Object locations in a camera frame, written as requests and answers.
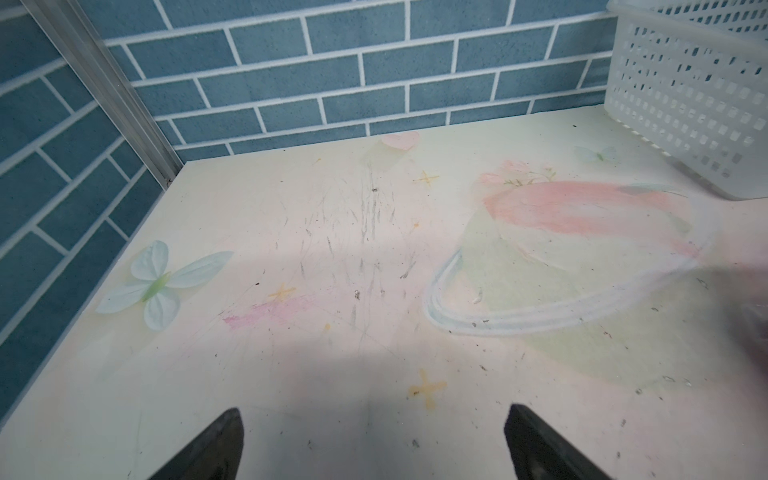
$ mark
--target basket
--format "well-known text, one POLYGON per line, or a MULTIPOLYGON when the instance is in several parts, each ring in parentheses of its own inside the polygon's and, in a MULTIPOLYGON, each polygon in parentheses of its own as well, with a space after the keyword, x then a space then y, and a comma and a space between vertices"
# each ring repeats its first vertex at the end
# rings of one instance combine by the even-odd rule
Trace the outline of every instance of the basket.
POLYGON ((768 0, 638 5, 608 2, 605 110, 724 197, 768 197, 768 0))

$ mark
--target yellow star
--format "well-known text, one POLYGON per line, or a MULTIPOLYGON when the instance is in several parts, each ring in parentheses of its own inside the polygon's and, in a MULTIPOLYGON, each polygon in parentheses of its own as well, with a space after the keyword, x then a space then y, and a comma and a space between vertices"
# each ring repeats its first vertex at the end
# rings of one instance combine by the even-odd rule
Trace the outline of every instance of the yellow star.
POLYGON ((287 290, 286 290, 286 289, 284 289, 285 285, 286 285, 285 283, 281 283, 281 284, 280 284, 280 288, 279 288, 279 289, 277 289, 277 291, 276 291, 275 293, 270 293, 270 294, 269 294, 269 295, 267 295, 267 296, 271 296, 271 297, 274 297, 274 298, 273 298, 273 300, 276 300, 276 301, 278 301, 278 302, 282 302, 283 300, 285 300, 286 298, 288 298, 289 296, 291 296, 291 294, 292 294, 293 292, 295 292, 295 291, 296 291, 296 288, 289 288, 289 289, 287 289, 287 290))
POLYGON ((422 377, 422 384, 420 386, 411 385, 408 389, 408 396, 416 396, 419 393, 424 394, 424 406, 427 410, 433 410, 437 406, 435 399, 432 398, 432 394, 438 390, 442 390, 448 386, 447 382, 429 383, 427 381, 427 372, 424 369, 419 369, 419 376, 422 377))
POLYGON ((427 187, 431 187, 432 186, 432 180, 435 179, 435 178, 440 178, 440 176, 439 175, 435 175, 434 177, 427 177, 427 173, 424 170, 422 170, 421 178, 417 178, 414 181, 415 182, 426 182, 427 187))

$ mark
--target tabletop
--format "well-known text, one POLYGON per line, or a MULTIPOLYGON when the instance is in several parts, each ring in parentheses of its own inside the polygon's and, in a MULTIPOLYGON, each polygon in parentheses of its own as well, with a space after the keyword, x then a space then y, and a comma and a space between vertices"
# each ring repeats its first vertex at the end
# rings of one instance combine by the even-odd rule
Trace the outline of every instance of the tabletop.
POLYGON ((612 478, 762 477, 768 200, 671 163, 602 106, 191 162, 0 478, 148 478, 230 407, 238 478, 514 478, 512 403, 612 478))

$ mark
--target metal corner post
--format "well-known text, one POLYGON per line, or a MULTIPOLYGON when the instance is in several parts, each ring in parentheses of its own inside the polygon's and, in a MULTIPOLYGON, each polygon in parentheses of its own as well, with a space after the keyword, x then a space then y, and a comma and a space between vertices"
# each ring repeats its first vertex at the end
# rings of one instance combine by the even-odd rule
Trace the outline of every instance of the metal corner post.
POLYGON ((22 0, 165 190, 183 164, 76 0, 22 0))

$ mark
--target blue brick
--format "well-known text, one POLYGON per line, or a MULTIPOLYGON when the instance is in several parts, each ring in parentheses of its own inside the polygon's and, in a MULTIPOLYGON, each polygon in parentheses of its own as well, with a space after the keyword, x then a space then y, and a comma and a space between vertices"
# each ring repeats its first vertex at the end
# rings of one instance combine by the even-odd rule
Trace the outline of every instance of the blue brick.
POLYGON ((112 164, 103 161, 38 225, 64 248, 70 249, 124 185, 125 180, 112 164))
POLYGON ((43 151, 67 175, 75 178, 118 137, 120 132, 104 111, 96 107, 43 145, 43 151))
POLYGON ((493 74, 411 85, 411 111, 488 101, 493 74))
POLYGON ((0 177, 0 243, 27 223, 66 186, 37 154, 32 154, 0 177))
POLYGON ((68 65, 45 75, 53 88, 64 98, 72 110, 79 110, 94 98, 80 78, 68 65))
POLYGON ((308 17, 306 26, 315 53, 406 39, 402 3, 308 17))
POLYGON ((371 135, 388 134, 393 131, 439 127, 440 125, 445 125, 445 114, 421 115, 420 117, 377 121, 376 123, 371 124, 371 135))
POLYGON ((224 111, 219 114, 196 115, 174 119, 176 128, 187 143, 260 134, 259 120, 252 108, 224 111))
POLYGON ((298 19, 232 28, 230 33, 244 64, 306 55, 298 19))
POLYGON ((40 80, 0 97, 0 160, 9 157, 69 116, 40 80))
POLYGON ((512 23, 537 22, 604 12, 605 0, 517 0, 512 23))
POLYGON ((447 74, 452 56, 452 41, 366 53, 362 56, 366 84, 447 74))
POLYGON ((0 329, 64 258, 33 233, 27 233, 0 259, 0 329))
POLYGON ((339 0, 161 0, 174 27, 255 17, 339 3, 339 0))
POLYGON ((153 115, 176 114, 205 108, 192 80, 138 87, 136 92, 153 115))
POLYGON ((614 47, 615 36, 615 17, 560 25, 549 58, 609 51, 614 47))
POLYGON ((112 160, 114 160, 114 162, 118 164, 123 172, 129 177, 133 177, 136 172, 139 171, 141 165, 143 165, 139 156, 136 155, 134 149, 131 148, 126 141, 120 144, 120 147, 115 148, 111 156, 112 160))
POLYGON ((280 137, 268 137, 258 138, 256 140, 240 141, 232 144, 232 150, 235 152, 235 154, 245 154, 250 151, 273 150, 275 148, 319 144, 327 141, 344 140, 347 138, 365 136, 365 125, 352 125, 349 127, 308 131, 301 134, 282 135, 280 137))
POLYGON ((145 170, 109 217, 120 230, 131 236, 162 192, 163 189, 157 180, 145 170))
POLYGON ((200 83, 210 104, 219 107, 356 87, 360 75, 357 57, 351 56, 201 78, 200 83))
POLYGON ((168 143, 171 145, 178 145, 181 144, 181 140, 179 139, 179 136, 176 135, 176 132, 171 127, 170 122, 168 120, 161 120, 158 121, 157 126, 160 127, 160 130, 163 132, 163 135, 168 139, 168 143))
POLYGON ((144 41, 128 48, 147 78, 235 65, 223 31, 144 41))
POLYGON ((294 101, 286 104, 259 108, 266 131, 289 130, 290 128, 320 125, 320 107, 317 100, 294 101))
POLYGON ((411 4, 411 38, 501 27, 509 0, 419 0, 411 4))
POLYGON ((123 245, 123 238, 103 223, 0 345, 0 415, 11 408, 123 245))
POLYGON ((611 70, 611 57, 595 58, 589 65, 589 70, 581 82, 583 88, 597 87, 608 83, 608 73, 611 70))
POLYGON ((503 71, 498 77, 496 98, 524 97, 576 88, 586 61, 546 67, 503 71))
POLYGON ((79 3, 102 38, 166 29, 152 0, 79 0, 79 3))
POLYGON ((564 108, 584 107, 585 105, 598 105, 605 102, 605 90, 594 91, 587 94, 564 95, 562 97, 542 98, 533 102, 532 113, 539 111, 562 110, 564 108))
POLYGON ((0 83, 57 58, 58 51, 31 16, 0 22, 0 83))
POLYGON ((176 150, 179 158, 187 163, 193 160, 202 160, 204 158, 226 157, 230 154, 226 145, 210 145, 208 147, 187 148, 176 150))
POLYGON ((394 87, 325 97, 323 106, 328 123, 400 114, 406 111, 406 90, 394 87))
POLYGON ((131 63, 130 58, 128 58, 128 55, 125 53, 125 50, 123 50, 122 47, 110 47, 109 52, 114 57, 114 60, 118 63, 123 73, 125 73, 125 76, 128 80, 141 80, 139 72, 136 71, 134 64, 131 63))
POLYGON ((544 60, 551 35, 552 27, 547 27, 464 38, 458 42, 456 70, 477 70, 544 60))
POLYGON ((492 107, 468 108, 451 112, 451 125, 465 124, 470 121, 490 120, 492 118, 514 117, 525 115, 528 102, 520 101, 514 104, 493 105, 492 107))

